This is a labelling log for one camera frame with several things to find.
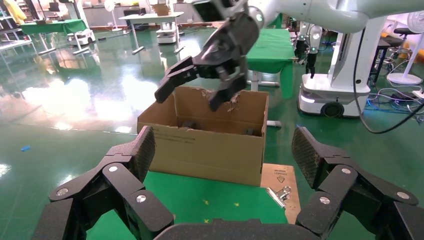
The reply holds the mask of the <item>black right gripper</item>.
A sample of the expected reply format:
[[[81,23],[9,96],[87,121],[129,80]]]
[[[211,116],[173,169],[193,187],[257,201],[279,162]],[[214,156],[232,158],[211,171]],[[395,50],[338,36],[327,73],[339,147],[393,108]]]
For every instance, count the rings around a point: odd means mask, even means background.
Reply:
[[[234,95],[247,87],[247,53],[259,37],[259,28],[254,18],[246,13],[236,13],[226,20],[208,38],[200,53],[188,56],[174,64],[166,72],[154,93],[161,104],[175,88],[198,78],[220,79],[218,89],[209,99],[209,107],[216,112]]]

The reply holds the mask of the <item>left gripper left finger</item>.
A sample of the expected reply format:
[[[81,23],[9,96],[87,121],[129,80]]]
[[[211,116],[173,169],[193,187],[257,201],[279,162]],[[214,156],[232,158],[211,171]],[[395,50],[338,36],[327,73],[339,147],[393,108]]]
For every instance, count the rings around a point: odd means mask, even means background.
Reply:
[[[135,140],[111,147],[97,166],[51,192],[32,238],[84,240],[109,211],[137,240],[152,240],[172,226],[173,214],[144,185],[155,148],[151,126]]]

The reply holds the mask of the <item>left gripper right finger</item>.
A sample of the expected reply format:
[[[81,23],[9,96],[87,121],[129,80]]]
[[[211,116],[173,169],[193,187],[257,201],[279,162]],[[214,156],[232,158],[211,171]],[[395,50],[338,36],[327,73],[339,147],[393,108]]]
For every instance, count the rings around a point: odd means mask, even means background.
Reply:
[[[411,192],[362,169],[343,149],[320,143],[305,127],[294,131],[291,151],[314,190],[297,226],[325,240],[347,212],[377,240],[423,239],[424,210]]]

